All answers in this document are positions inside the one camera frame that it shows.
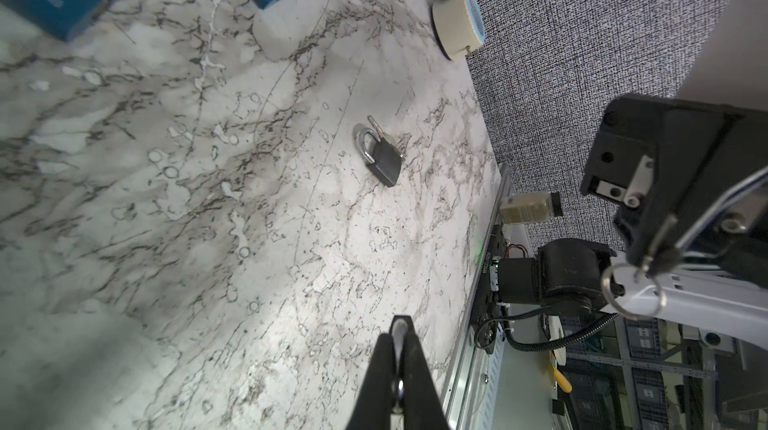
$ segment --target textured fabric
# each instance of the textured fabric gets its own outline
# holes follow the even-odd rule
[[[615,207],[579,185],[600,116],[625,92],[674,96],[728,0],[478,0],[488,38],[468,57],[496,159],[519,193],[562,192],[565,216],[528,225],[623,248]]]

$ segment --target black lid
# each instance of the black lid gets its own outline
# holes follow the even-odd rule
[[[554,213],[555,216],[562,216],[563,204],[560,200],[560,192],[550,193],[549,196],[552,198],[552,213]]]

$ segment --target marble countertop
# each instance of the marble countertop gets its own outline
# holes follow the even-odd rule
[[[439,392],[500,176],[429,3],[119,0],[69,44],[5,10],[10,428],[343,428],[397,313]]]

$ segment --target padlock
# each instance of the padlock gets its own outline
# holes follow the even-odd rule
[[[366,135],[370,135],[376,140],[373,144],[373,151],[370,153],[366,147]],[[370,128],[363,128],[357,133],[357,148],[362,157],[366,159],[368,168],[379,177],[382,183],[389,187],[397,183],[402,166],[402,154],[397,148]]]

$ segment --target key ring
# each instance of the key ring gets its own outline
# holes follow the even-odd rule
[[[362,154],[362,157],[366,159],[368,163],[373,165],[374,163],[376,163],[376,160],[373,159],[370,153],[368,153],[368,148],[366,148],[366,135],[370,135],[371,137],[373,137],[373,139],[375,139],[377,143],[380,143],[382,139],[379,137],[379,133],[376,133],[375,131],[373,131],[368,127],[363,128],[359,132],[357,132],[357,137],[355,138],[357,149]]]
[[[632,320],[632,321],[650,320],[654,318],[656,315],[658,315],[659,313],[661,313],[661,310],[663,310],[664,307],[667,306],[667,293],[664,291],[664,288],[662,288],[661,284],[656,279],[656,277],[651,278],[650,281],[652,281],[656,286],[656,292],[659,296],[659,301],[656,304],[656,310],[654,310],[654,312],[651,313],[650,315],[639,315],[638,313],[633,313],[625,309],[623,306],[619,305],[616,302],[616,299],[614,298],[614,294],[610,290],[610,277],[614,275],[614,271],[617,268],[620,268],[622,266],[630,266],[636,269],[638,272],[635,273],[635,279],[637,279],[638,275],[640,274],[640,269],[630,263],[617,263],[616,265],[611,265],[607,269],[603,270],[603,274],[600,276],[600,290],[602,290],[603,297],[605,297],[608,304],[614,307],[616,309],[616,312],[619,315],[623,316],[627,320]]]

